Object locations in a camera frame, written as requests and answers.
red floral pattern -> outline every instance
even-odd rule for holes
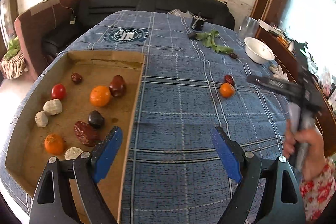
[[[300,185],[307,221],[317,220],[335,193],[335,164],[331,157],[327,162],[318,177]]]

red cherry tomato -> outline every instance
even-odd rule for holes
[[[51,90],[51,97],[53,99],[62,100],[66,94],[65,87],[62,84],[54,85]]]

orange fruit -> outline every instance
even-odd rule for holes
[[[90,103],[94,106],[102,107],[109,103],[111,93],[108,87],[99,85],[94,87],[90,94]]]
[[[219,91],[224,98],[229,98],[235,93],[235,89],[229,83],[222,84]]]
[[[64,140],[60,135],[50,134],[44,139],[45,150],[52,155],[61,155],[65,149]]]

circular emblem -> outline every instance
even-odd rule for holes
[[[108,42],[143,42],[149,36],[149,31],[138,28],[121,28],[104,35],[104,40]]]

human hand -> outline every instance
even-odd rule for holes
[[[306,129],[293,134],[290,130],[290,121],[286,123],[285,144],[282,154],[288,159],[295,151],[296,142],[309,143],[307,157],[302,167],[302,175],[305,181],[317,177],[327,164],[324,156],[324,142],[320,132],[315,128]]]

